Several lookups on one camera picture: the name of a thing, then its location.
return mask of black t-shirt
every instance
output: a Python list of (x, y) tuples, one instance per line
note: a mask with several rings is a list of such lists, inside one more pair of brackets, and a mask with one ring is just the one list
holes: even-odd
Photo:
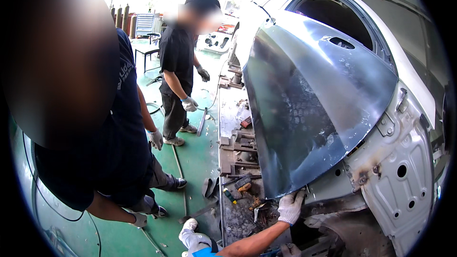
[(92, 203), (94, 190), (119, 205), (131, 207), (146, 193), (153, 175), (132, 46), (122, 29), (117, 28), (117, 37), (119, 83), (112, 114), (107, 114), (101, 129), (70, 151), (33, 145), (39, 178), (58, 199), (80, 211)]
[[(192, 92), (194, 80), (194, 39), (193, 35), (179, 28), (168, 26), (159, 42), (161, 71), (174, 71), (187, 95)], [(160, 86), (163, 94), (173, 94), (163, 79)]]

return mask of man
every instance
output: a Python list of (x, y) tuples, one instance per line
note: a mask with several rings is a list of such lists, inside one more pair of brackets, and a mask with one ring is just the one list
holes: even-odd
[(117, 37), (119, 83), (101, 129), (69, 151), (52, 151), (33, 143), (33, 157), (41, 181), (70, 208), (87, 210), (104, 220), (144, 227), (147, 216), (140, 213), (154, 218), (167, 214), (155, 202), (150, 188), (174, 191), (185, 187), (187, 182), (165, 174), (151, 153), (151, 146), (161, 150), (162, 135), (136, 83), (129, 38), (119, 28)]
[[(278, 212), (280, 214), (276, 224), (260, 231), (250, 237), (243, 238), (226, 248), (215, 244), (214, 240), (202, 233), (195, 233), (197, 220), (191, 218), (184, 223), (179, 234), (179, 240), (189, 249), (182, 254), (182, 257), (254, 257), (259, 256), (270, 244), (277, 239), (285, 230), (298, 220), (305, 191), (294, 192), (281, 198)], [(298, 248), (292, 247), (292, 254), (297, 254)], [(283, 253), (289, 253), (287, 246), (282, 246)]]
[(160, 38), (160, 66), (164, 78), (160, 92), (165, 110), (165, 144), (183, 145), (184, 139), (176, 136), (178, 131), (197, 132), (189, 124), (186, 114), (187, 111), (196, 111), (198, 106), (191, 98), (193, 66), (204, 82), (208, 82), (210, 77), (194, 54), (194, 36), (201, 34), (209, 14), (217, 9), (220, 12), (220, 8), (218, 0), (186, 0), (185, 5), (180, 6), (177, 19), (167, 22), (168, 27)]

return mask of dark pants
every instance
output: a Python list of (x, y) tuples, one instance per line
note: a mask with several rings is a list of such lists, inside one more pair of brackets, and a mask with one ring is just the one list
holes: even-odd
[(176, 94), (162, 94), (162, 103), (165, 110), (162, 134), (166, 140), (171, 140), (176, 137), (176, 133), (181, 127), (189, 125), (189, 119), (187, 111), (184, 110), (182, 102)]
[[(154, 155), (153, 168), (154, 174), (149, 181), (149, 188), (158, 188), (164, 191), (170, 191), (176, 187), (176, 180), (174, 177), (163, 172), (162, 165), (157, 161)], [(151, 190), (149, 190), (149, 193), (143, 196), (143, 198), (137, 204), (128, 209), (145, 214), (153, 214), (159, 211), (159, 207), (154, 200), (154, 193)]]

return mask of white work glove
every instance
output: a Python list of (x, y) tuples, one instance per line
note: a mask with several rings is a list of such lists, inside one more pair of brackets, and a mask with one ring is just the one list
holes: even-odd
[(136, 227), (145, 227), (148, 224), (148, 217), (147, 215), (140, 214), (139, 212), (132, 212), (133, 216), (135, 217), (135, 223), (131, 223), (131, 225)]
[(162, 150), (162, 146), (164, 144), (164, 138), (162, 136), (162, 133), (159, 131), (157, 128), (156, 132), (151, 132), (149, 130), (146, 130), (148, 132), (148, 138), (149, 141), (152, 142), (152, 147), (155, 149), (158, 149), (159, 151)]
[(281, 253), (283, 257), (300, 257), (302, 255), (302, 252), (294, 243), (282, 244)]
[(288, 195), (283, 196), (279, 200), (279, 218), (278, 220), (288, 222), (292, 226), (300, 216), (300, 211), (302, 209), (303, 197), (305, 196), (305, 191), (300, 190), (299, 192), (293, 192)]
[(202, 68), (202, 65), (199, 65), (197, 67), (197, 72), (202, 77), (202, 81), (204, 81), (205, 83), (209, 81), (209, 73), (207, 72), (207, 70)]
[(181, 99), (181, 101), (185, 111), (194, 112), (195, 110), (197, 110), (198, 103), (195, 100), (193, 100), (190, 96), (187, 96), (186, 99)]

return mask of sneaker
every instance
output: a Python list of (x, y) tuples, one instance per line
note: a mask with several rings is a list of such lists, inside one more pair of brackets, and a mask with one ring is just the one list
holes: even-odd
[(197, 228), (197, 225), (198, 225), (198, 222), (195, 218), (190, 218), (190, 219), (186, 220), (186, 222), (184, 223), (184, 226), (182, 226), (181, 232), (179, 233), (179, 236), (178, 236), (179, 240), (182, 241), (181, 237), (182, 237), (182, 234), (184, 233), (185, 229), (190, 229), (190, 230), (194, 231)]
[(197, 128), (189, 124), (187, 127), (181, 127), (179, 132), (197, 133)]
[(187, 185), (187, 181), (183, 178), (177, 178), (175, 180), (176, 180), (176, 184), (177, 184), (177, 187), (176, 187), (177, 189), (181, 189)]
[(170, 145), (175, 145), (175, 146), (182, 146), (184, 144), (184, 139), (182, 139), (181, 137), (175, 137), (170, 140), (164, 139), (164, 143), (170, 144)]
[(161, 207), (160, 205), (158, 205), (159, 207), (159, 211), (155, 214), (151, 214), (152, 217), (154, 219), (158, 218), (158, 217), (166, 217), (168, 215), (168, 212), (165, 208)]

